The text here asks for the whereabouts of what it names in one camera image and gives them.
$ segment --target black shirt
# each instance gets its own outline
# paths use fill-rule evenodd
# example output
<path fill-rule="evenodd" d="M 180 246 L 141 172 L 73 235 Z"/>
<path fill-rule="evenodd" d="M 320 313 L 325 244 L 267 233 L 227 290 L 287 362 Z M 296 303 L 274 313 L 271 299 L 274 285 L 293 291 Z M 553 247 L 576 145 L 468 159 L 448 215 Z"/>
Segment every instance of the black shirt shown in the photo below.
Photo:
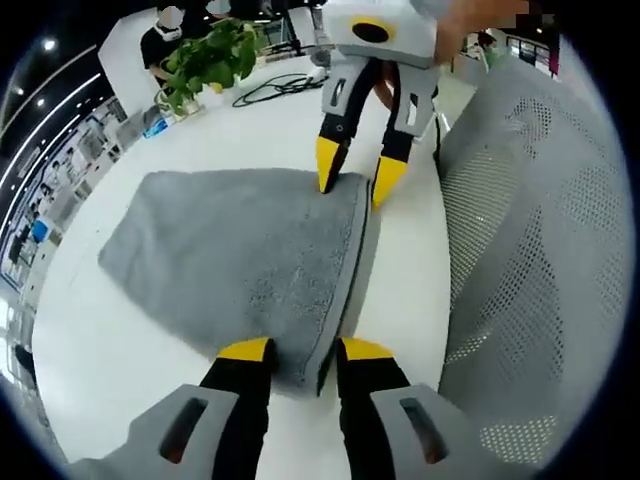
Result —
<path fill-rule="evenodd" d="M 159 67 L 162 60 L 171 55 L 180 46 L 183 38 L 184 35 L 176 40 L 165 41 L 155 28 L 149 29 L 140 40 L 144 68 L 148 70 L 151 65 Z M 166 83 L 160 78 L 155 78 L 161 87 Z"/>

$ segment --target gray mesh chair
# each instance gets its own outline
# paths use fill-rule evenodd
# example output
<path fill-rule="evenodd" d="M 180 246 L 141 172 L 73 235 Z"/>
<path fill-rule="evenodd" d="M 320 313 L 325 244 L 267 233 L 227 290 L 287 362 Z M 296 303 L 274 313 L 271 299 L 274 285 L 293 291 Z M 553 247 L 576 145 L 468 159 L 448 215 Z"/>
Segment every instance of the gray mesh chair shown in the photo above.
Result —
<path fill-rule="evenodd" d="M 444 139 L 451 316 L 439 393 L 506 462 L 544 466 L 589 407 L 629 303 L 617 136 L 566 86 L 494 67 Z"/>

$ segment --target potted plant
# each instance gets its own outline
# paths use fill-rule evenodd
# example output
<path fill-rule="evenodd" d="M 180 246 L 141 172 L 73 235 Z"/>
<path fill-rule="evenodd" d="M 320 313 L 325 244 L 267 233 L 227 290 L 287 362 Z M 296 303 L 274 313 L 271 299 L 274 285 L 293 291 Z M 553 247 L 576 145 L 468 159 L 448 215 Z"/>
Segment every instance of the potted plant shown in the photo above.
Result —
<path fill-rule="evenodd" d="M 220 93 L 233 87 L 236 77 L 249 76 L 256 64 L 260 38 L 253 25 L 226 18 L 215 23 L 205 37 L 186 39 L 160 64 L 171 77 L 156 95 L 165 113 L 183 117 L 199 109 L 196 95 L 204 88 Z"/>

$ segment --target folded towel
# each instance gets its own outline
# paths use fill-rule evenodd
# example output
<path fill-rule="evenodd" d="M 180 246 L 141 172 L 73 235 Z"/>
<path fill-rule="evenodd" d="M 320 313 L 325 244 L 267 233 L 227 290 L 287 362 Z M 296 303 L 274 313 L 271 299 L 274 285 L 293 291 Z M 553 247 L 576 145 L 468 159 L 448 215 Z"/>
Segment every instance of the folded towel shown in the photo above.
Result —
<path fill-rule="evenodd" d="M 285 169 L 147 175 L 99 264 L 165 329 L 214 358 L 276 340 L 275 387 L 318 394 L 370 211 L 370 184 Z"/>

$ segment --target office desk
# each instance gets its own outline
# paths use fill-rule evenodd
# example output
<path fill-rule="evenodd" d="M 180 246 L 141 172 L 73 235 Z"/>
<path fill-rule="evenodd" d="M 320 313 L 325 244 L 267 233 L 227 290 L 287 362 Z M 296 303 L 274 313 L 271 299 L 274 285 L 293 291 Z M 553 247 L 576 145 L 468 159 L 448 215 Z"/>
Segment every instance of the office desk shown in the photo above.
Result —
<path fill-rule="evenodd" d="M 307 58 L 270 64 L 230 95 L 309 66 Z M 320 93 L 241 109 L 228 100 L 207 108 L 135 143 L 83 204 L 49 267 L 33 335 L 42 399 L 70 461 L 118 447 L 131 420 L 179 385 L 198 384 L 211 363 L 161 330 L 98 266 L 98 252 L 144 176 L 160 170 L 315 170 Z M 454 110 L 459 113 L 459 105 Z M 373 176 L 387 118 L 371 96 L 344 171 Z M 450 292 L 433 137 L 431 131 L 414 148 L 407 175 L 377 213 L 381 231 L 356 335 L 392 349 L 411 381 L 437 388 Z M 338 407 L 331 379 L 318 399 L 272 395 L 258 478 L 349 478 Z"/>

